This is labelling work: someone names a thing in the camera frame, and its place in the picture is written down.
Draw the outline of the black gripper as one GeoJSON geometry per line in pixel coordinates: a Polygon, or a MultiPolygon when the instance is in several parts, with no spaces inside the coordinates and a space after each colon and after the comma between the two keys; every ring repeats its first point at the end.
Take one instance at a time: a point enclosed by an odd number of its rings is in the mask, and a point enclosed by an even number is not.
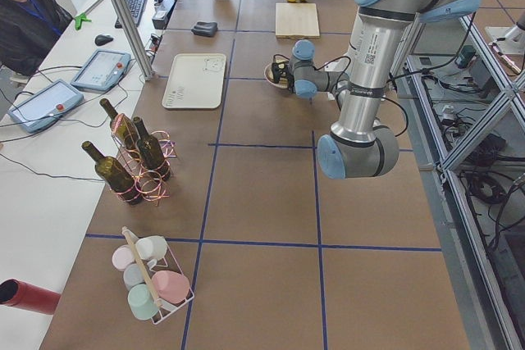
{"type": "Polygon", "coordinates": [[[290,73],[288,70],[282,71],[282,78],[285,80],[286,89],[290,93],[295,93],[294,90],[294,76],[292,73],[290,73]]]}

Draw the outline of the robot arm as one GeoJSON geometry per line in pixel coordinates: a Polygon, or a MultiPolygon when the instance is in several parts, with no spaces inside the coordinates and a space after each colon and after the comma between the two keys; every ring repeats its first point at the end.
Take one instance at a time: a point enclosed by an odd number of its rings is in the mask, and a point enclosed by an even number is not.
{"type": "Polygon", "coordinates": [[[341,71],[322,71],[313,65],[313,44],[304,39],[292,50],[288,70],[294,93],[312,98],[331,93],[340,117],[329,134],[317,142],[317,159],[332,179],[376,177],[398,161],[394,132],[377,120],[390,68],[407,26],[419,20],[432,23],[474,13],[482,0],[354,0],[358,12],[341,71]]]}

